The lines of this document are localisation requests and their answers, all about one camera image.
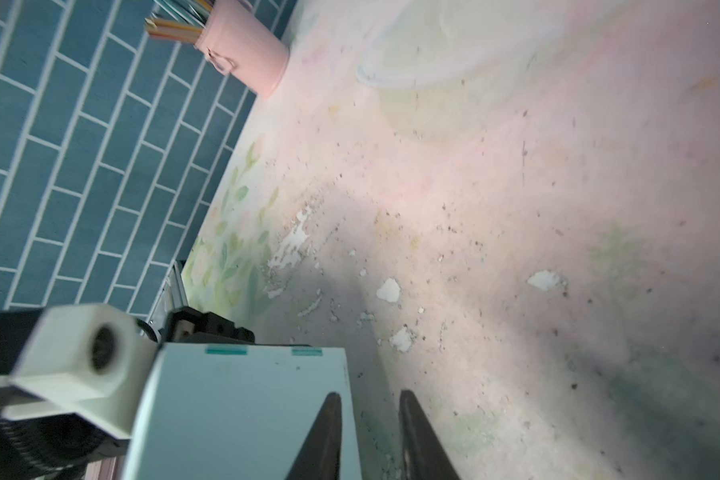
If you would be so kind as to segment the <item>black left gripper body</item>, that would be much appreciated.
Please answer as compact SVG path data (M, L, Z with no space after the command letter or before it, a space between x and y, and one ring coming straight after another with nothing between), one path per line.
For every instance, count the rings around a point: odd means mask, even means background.
M201 312L189 306L168 313L162 328L155 330L145 321L136 320L139 329L158 345L164 343L255 345L256 336L248 328L237 326L213 312Z

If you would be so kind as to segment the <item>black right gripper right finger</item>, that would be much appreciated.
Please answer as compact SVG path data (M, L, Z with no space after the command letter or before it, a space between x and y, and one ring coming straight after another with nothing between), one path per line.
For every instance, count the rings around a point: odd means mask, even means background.
M401 392L399 419L403 478L459 480L460 476L412 390Z

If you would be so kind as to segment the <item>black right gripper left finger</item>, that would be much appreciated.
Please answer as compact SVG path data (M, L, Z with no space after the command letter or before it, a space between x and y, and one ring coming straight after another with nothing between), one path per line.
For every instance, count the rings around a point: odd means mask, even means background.
M341 396L331 392L326 396L286 479L338 480L342 433Z

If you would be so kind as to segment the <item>light blue paper box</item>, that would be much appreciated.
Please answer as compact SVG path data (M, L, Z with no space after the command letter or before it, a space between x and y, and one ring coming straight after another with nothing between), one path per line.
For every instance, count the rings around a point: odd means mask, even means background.
M362 476L342 348L169 343L147 380L125 479L283 479L326 397L342 406L340 476Z

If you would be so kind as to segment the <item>pink pencil cup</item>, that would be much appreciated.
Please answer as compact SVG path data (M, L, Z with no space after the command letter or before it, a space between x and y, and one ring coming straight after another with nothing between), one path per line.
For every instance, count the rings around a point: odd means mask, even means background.
M247 1L214 3L194 47L223 75L232 75L263 98L283 79L290 51L254 15Z

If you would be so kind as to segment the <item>coloured pencils bundle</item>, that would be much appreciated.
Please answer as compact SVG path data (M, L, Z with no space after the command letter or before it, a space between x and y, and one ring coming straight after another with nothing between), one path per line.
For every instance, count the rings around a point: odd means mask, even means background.
M208 0L154 0L144 20L147 34L155 39L195 44L210 19L214 2Z

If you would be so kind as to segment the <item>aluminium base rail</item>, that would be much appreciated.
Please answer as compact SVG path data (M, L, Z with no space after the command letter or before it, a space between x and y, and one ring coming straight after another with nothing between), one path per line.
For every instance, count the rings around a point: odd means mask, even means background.
M147 323L155 330L160 330L164 326L172 311L189 305L182 279L184 265L183 260L175 261L163 281L156 303L147 320Z

